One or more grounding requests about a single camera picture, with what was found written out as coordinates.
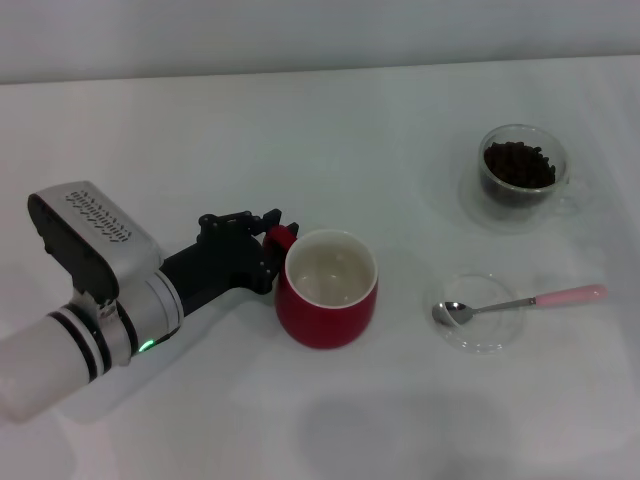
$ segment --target white table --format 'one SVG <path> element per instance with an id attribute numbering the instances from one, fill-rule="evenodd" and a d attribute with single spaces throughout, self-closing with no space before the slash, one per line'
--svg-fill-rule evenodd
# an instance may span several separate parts
<path id="1" fill-rule="evenodd" d="M 461 165 L 505 123 L 565 143 L 581 213 L 516 236 L 469 221 Z M 229 293 L 33 422 L 0 423 L 3 480 L 638 478 L 640 57 L 2 86 L 0 147 L 0 336 L 70 297 L 25 208 L 70 180 L 168 253 L 201 214 L 280 208 L 303 232 L 358 234 L 380 264 L 349 347 L 305 349 L 269 298 Z M 532 312 L 506 352 L 468 355 L 423 311 L 463 269 L 521 293 L 606 281 L 612 299 Z"/>

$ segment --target glass cup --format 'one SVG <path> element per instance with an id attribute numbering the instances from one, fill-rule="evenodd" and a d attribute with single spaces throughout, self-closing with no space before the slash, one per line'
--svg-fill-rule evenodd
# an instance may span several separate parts
<path id="1" fill-rule="evenodd" d="M 523 142 L 540 147 L 556 167 L 556 180 L 544 188 L 523 188 L 510 185 L 496 177 L 484 161 L 484 152 L 493 143 Z M 478 178 L 481 198 L 478 198 L 487 219 L 502 226 L 516 228 L 532 226 L 549 216 L 569 183 L 570 165 L 565 149 L 550 133 L 529 125 L 504 125 L 489 132 L 480 143 Z"/>

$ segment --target clear glass saucer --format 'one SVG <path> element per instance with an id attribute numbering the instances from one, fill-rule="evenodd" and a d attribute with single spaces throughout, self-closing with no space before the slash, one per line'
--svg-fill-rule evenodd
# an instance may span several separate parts
<path id="1" fill-rule="evenodd" d="M 460 302 L 472 308 L 509 302 L 518 297 L 493 274 L 463 274 L 448 278 L 433 303 Z M 478 314 L 465 325 L 436 322 L 429 310 L 429 321 L 450 345 L 470 353 L 501 352 L 523 328 L 522 310 L 504 310 Z"/>

